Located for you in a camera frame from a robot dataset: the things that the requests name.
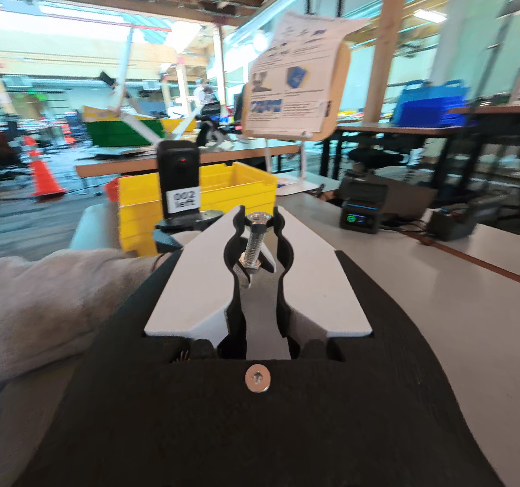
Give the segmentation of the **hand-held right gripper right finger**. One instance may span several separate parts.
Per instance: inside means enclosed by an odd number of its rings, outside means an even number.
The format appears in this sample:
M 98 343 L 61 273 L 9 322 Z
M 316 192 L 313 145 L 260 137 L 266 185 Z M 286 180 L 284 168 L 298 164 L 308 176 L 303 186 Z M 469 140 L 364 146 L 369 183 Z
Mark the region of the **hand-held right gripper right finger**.
M 311 340 L 361 338 L 373 329 L 335 248 L 282 206 L 274 210 L 277 325 L 283 338 L 304 347 Z

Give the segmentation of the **silver hex nut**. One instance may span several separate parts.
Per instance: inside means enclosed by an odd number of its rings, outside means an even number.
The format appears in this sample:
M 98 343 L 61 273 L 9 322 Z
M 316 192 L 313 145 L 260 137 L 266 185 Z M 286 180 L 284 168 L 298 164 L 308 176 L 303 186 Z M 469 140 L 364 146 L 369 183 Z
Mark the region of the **silver hex nut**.
M 256 258 L 253 258 L 254 255 L 254 253 L 250 254 L 244 251 L 238 259 L 238 265 L 246 272 L 257 272 L 261 268 L 263 263 L 262 252 L 259 252 Z

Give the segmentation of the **silver bolt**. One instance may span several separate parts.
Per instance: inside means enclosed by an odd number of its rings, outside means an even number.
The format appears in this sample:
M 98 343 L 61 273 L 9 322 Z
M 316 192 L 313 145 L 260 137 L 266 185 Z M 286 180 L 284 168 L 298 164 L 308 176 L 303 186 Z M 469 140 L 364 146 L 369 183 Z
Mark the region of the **silver bolt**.
M 267 231 L 272 227 L 272 215 L 263 211 L 252 212 L 245 217 L 245 225 L 250 230 L 245 251 L 250 254 L 254 253 L 253 258 L 256 258 Z

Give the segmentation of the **person's left forearm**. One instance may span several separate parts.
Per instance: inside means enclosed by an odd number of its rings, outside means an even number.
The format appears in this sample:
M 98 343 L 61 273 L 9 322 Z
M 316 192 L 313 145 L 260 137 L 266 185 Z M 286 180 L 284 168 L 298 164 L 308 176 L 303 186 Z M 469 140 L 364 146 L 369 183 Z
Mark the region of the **person's left forearm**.
M 167 255 L 63 249 L 1 257 L 1 386 L 82 354 L 101 325 Z

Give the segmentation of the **black and white device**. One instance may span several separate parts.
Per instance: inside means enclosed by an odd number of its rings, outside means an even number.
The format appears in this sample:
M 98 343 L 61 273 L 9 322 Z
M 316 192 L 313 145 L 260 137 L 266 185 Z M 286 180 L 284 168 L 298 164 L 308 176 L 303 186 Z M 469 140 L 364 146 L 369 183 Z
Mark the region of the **black and white device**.
M 199 132 L 196 138 L 198 147 L 206 147 L 209 144 L 220 146 L 224 142 L 231 142 L 231 138 L 222 129 L 215 126 L 212 120 L 200 120 Z

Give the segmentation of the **green plastic bin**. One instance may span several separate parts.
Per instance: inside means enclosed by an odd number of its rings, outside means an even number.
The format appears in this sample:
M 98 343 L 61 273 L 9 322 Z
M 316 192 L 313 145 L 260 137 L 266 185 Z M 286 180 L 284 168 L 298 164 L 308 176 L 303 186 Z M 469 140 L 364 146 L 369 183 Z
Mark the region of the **green plastic bin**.
M 83 123 L 94 146 L 107 148 L 151 145 L 141 134 L 119 119 L 87 120 L 84 118 Z

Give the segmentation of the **black power station with display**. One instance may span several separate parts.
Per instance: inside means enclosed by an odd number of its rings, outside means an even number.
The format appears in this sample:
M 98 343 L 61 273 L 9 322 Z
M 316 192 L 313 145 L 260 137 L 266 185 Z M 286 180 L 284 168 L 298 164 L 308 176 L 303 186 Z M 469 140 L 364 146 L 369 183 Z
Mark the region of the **black power station with display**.
M 344 178 L 337 194 L 342 201 L 339 227 L 343 230 L 377 234 L 387 195 L 388 186 L 385 184 Z

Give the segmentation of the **white board stand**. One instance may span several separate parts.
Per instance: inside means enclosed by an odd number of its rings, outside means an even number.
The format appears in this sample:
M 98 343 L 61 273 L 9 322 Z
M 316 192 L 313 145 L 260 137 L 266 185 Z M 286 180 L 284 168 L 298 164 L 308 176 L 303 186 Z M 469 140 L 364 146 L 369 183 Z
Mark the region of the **white board stand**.
M 282 177 L 277 181 L 277 197 L 291 196 L 299 193 L 314 192 L 320 189 L 320 184 L 313 184 L 307 179 L 307 156 L 305 141 L 300 141 L 300 165 L 297 177 Z

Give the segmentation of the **dark grey case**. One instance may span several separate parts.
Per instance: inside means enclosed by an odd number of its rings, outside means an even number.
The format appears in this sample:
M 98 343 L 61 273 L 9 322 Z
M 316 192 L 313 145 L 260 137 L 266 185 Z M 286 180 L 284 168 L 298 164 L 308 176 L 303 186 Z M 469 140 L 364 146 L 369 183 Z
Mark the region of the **dark grey case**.
M 382 213 L 403 219 L 420 219 L 437 197 L 437 190 L 370 174 L 366 181 L 388 187 Z

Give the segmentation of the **orange traffic cone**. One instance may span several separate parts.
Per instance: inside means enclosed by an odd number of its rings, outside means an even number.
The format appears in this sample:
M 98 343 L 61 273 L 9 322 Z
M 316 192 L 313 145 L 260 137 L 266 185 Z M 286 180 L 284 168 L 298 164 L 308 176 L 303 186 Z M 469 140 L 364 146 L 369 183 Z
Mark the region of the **orange traffic cone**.
M 38 150 L 29 151 L 29 168 L 34 191 L 32 197 L 38 200 L 52 199 L 64 196 L 68 190 L 61 186 L 48 164 L 41 158 Z

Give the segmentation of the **black office chair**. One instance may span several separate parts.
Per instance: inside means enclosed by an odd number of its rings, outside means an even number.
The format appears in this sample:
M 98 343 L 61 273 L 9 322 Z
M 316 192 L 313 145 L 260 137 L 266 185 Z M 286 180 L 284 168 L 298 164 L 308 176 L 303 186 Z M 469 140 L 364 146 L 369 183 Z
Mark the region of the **black office chair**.
M 406 165 L 405 156 L 371 147 L 357 147 L 348 153 L 348 159 L 360 165 L 362 171 L 370 172 L 385 167 Z

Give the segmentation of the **black charger box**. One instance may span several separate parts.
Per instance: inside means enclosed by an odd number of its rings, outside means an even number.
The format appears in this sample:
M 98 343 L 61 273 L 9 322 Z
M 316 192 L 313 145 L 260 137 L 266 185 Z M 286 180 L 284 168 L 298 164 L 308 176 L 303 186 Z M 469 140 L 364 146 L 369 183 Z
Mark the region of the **black charger box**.
M 443 242 L 470 236 L 477 226 L 474 215 L 466 204 L 434 209 L 426 224 L 426 233 Z

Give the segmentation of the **printed instruction sheet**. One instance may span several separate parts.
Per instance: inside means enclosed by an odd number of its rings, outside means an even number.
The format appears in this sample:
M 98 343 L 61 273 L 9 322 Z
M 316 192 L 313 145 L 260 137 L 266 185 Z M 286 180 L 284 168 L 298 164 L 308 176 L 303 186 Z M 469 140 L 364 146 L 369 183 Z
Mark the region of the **printed instruction sheet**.
M 350 47 L 346 36 L 367 26 L 356 20 L 283 13 L 267 50 L 252 64 L 242 127 L 258 137 L 309 139 L 333 115 L 333 88 L 343 93 Z

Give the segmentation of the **wooden display board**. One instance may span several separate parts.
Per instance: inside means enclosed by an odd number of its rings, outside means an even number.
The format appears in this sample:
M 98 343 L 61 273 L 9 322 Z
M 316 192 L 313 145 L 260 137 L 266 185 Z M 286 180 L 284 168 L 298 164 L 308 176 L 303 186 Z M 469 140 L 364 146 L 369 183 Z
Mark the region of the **wooden display board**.
M 340 104 L 343 97 L 344 88 L 346 85 L 346 79 L 350 67 L 350 60 L 352 51 L 350 48 L 350 42 L 343 39 L 339 50 L 337 52 L 333 77 L 331 81 L 330 93 L 329 93 L 329 113 L 328 116 L 323 119 L 321 130 L 314 133 L 309 133 L 303 130 L 303 127 L 299 127 L 296 131 L 300 135 L 274 132 L 273 129 L 265 132 L 252 130 L 248 124 L 246 113 L 243 113 L 242 132 L 246 137 L 249 138 L 265 138 L 265 139 L 279 139 L 282 141 L 322 141 L 327 139 L 336 129 L 337 114 L 340 109 Z

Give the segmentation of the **light wooden post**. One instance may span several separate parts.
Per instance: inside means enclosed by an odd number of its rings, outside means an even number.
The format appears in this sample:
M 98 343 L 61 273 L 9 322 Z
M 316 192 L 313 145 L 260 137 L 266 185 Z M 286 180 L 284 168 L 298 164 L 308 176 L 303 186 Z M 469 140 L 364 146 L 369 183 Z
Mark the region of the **light wooden post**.
M 362 123 L 364 125 L 375 124 L 380 120 L 405 3 L 406 0 L 383 0 L 382 2 L 367 100 L 363 112 Z

